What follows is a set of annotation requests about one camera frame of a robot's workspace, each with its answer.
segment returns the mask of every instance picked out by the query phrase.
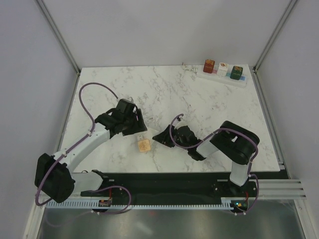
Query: white wall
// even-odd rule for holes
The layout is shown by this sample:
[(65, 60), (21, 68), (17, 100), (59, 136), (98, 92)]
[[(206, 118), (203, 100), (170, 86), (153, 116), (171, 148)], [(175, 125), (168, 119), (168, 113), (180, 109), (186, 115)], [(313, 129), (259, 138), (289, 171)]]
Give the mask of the white wall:
[(77, 64), (254, 65), (289, 0), (44, 0)]
[(319, 1), (301, 0), (260, 69), (286, 164), (319, 223)]
[(0, 238), (22, 237), (37, 158), (52, 153), (75, 72), (33, 0), (0, 1)]

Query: gray floor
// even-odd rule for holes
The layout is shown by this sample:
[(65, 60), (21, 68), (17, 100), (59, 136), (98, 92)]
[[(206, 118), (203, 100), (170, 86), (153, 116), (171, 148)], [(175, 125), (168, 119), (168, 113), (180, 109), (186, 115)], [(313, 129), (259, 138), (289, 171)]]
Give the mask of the gray floor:
[[(60, 224), (85, 210), (46, 210)], [(131, 210), (120, 215), (87, 214), (52, 228), (42, 222), (39, 239), (303, 239), (293, 202), (258, 201), (246, 216), (222, 211)]]

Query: green cube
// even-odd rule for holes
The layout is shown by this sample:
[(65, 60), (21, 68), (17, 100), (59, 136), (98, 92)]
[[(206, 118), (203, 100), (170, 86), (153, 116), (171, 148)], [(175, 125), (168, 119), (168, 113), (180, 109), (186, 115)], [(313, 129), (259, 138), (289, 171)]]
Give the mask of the green cube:
[(234, 66), (230, 73), (230, 78), (234, 80), (239, 80), (243, 74), (243, 68), (240, 66)]

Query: marble table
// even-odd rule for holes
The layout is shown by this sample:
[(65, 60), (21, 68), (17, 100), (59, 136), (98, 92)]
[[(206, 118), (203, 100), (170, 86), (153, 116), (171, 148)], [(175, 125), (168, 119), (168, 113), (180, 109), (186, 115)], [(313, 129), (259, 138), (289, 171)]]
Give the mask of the marble table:
[[(78, 92), (88, 82), (109, 86), (120, 98), (132, 97), (142, 109), (148, 136), (162, 132), (179, 113), (195, 135), (204, 138), (229, 120), (260, 138), (259, 155), (252, 171), (279, 171), (279, 165), (265, 123), (248, 65), (243, 75), (245, 88), (198, 78), (182, 66), (83, 68), (62, 142), (69, 146), (91, 126), (80, 106)], [(115, 97), (105, 88), (88, 86), (83, 101), (94, 118), (116, 106)], [(181, 148), (168, 148), (151, 141), (152, 149), (140, 153), (135, 135), (114, 136), (84, 159), (75, 172), (98, 169), (102, 172), (225, 172), (231, 160), (216, 152), (204, 161), (195, 161)]]

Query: table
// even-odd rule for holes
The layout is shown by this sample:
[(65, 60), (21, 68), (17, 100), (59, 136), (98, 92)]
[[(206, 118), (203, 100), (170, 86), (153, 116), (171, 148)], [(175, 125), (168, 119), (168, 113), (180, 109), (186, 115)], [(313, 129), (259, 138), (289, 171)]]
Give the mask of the table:
[[(83, 68), (62, 148), (69, 146), (91, 127), (88, 116), (80, 106), (78, 92), (88, 82), (99, 82), (113, 89), (120, 98), (134, 99), (134, 103), (142, 109), (149, 137), (162, 132), (179, 113), (184, 113), (184, 120), (190, 129), (202, 139), (229, 120), (260, 138), (259, 154), (252, 171), (279, 171), (249, 67), (240, 66), (247, 77), (245, 88), (198, 78), (183, 66)], [(94, 85), (83, 90), (83, 102), (94, 118), (117, 104), (108, 90)], [(75, 172), (92, 169), (151, 173), (231, 171), (231, 160), (220, 151), (204, 161), (195, 161), (184, 149), (168, 148), (152, 140), (151, 143), (151, 151), (140, 153), (135, 135), (116, 135), (96, 148)]]

